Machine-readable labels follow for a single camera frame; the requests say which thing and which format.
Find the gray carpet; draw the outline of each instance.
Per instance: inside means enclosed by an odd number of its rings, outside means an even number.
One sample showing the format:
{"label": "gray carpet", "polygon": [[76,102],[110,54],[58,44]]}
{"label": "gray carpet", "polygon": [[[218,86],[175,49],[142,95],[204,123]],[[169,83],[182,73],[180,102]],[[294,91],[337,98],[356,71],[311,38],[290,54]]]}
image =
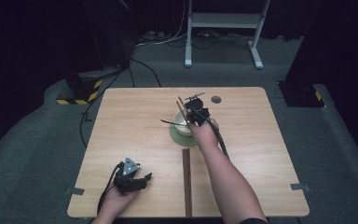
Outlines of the gray carpet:
{"label": "gray carpet", "polygon": [[[268,95],[282,136],[305,192],[310,214],[302,223],[358,223],[358,147],[335,109],[328,90],[316,85],[326,108],[287,107],[277,81],[284,80],[301,40],[260,39],[264,69],[256,70],[246,42],[216,43],[193,49],[193,65],[184,68],[185,48],[152,45],[135,48],[132,58],[152,67],[162,87],[259,86]],[[183,42],[172,45],[180,46]],[[211,42],[195,40],[200,48]],[[135,87],[158,87],[153,73],[131,62]],[[107,88],[113,77],[103,80]],[[0,223],[88,223],[66,214],[84,153],[79,123],[87,105],[57,105],[60,81],[46,90],[44,104],[20,120],[0,141]],[[124,71],[110,88],[132,87]],[[95,119],[101,99],[89,110]],[[93,121],[83,124],[89,140]],[[116,223],[173,223],[160,219],[118,219]],[[211,220],[180,220],[212,223]],[[271,223],[297,223],[271,217]]]}

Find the black curtain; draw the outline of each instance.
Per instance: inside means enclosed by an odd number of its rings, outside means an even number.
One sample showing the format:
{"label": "black curtain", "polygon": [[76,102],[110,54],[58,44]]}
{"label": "black curtain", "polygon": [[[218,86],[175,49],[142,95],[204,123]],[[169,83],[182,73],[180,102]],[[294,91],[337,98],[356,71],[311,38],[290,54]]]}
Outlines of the black curtain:
{"label": "black curtain", "polygon": [[[185,17],[181,32],[186,32],[188,0],[185,1]],[[149,31],[175,35],[180,27],[183,15],[183,0],[136,0],[138,33]]]}
{"label": "black curtain", "polygon": [[322,1],[285,81],[324,84],[358,146],[357,0]]}
{"label": "black curtain", "polygon": [[272,0],[263,27],[262,36],[285,40],[305,36],[312,18],[322,0]]}
{"label": "black curtain", "polygon": [[0,139],[63,79],[47,45],[43,0],[0,1]]}

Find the bowl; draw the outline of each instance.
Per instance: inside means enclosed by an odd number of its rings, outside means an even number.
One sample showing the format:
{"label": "bowl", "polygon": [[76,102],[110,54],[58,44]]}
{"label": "bowl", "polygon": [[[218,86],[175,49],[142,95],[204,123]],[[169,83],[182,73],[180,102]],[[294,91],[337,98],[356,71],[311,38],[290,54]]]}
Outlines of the bowl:
{"label": "bowl", "polygon": [[182,115],[180,110],[178,112],[176,112],[175,116],[173,116],[173,123],[180,124],[180,125],[175,124],[175,129],[176,129],[177,132],[179,132],[179,134],[181,134],[183,136],[186,136],[186,137],[193,136],[193,133],[191,132],[191,130],[186,125],[186,120],[183,117],[183,115]]}

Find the hand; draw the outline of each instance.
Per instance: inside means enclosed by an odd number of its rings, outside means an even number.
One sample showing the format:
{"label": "hand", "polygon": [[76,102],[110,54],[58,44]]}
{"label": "hand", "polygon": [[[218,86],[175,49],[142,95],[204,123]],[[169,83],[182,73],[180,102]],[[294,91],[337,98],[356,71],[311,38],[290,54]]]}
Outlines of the hand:
{"label": "hand", "polygon": [[100,213],[92,222],[112,223],[115,218],[120,215],[127,206],[136,198],[140,190],[126,193],[125,195],[118,192],[116,187],[112,187],[105,195]]}
{"label": "hand", "polygon": [[[216,120],[211,119],[211,123],[216,127],[219,128]],[[217,147],[218,140],[216,135],[209,124],[209,122],[204,121],[201,126],[197,126],[195,124],[190,124],[190,130],[193,133],[193,138],[199,144],[201,150],[204,148],[212,148]]]}

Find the person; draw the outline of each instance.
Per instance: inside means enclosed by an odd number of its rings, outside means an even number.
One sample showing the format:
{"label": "person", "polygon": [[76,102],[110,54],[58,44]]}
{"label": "person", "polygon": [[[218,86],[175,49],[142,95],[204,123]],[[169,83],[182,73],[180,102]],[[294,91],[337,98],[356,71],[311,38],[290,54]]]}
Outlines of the person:
{"label": "person", "polygon": [[[210,121],[216,128],[219,127],[216,120]],[[268,223],[254,190],[219,148],[211,125],[208,122],[203,122],[200,126],[190,124],[190,130],[205,159],[213,196],[223,221],[226,224]],[[106,194],[100,213],[92,223],[112,223],[138,193],[139,191],[134,191],[121,195],[116,188],[112,188]]]}

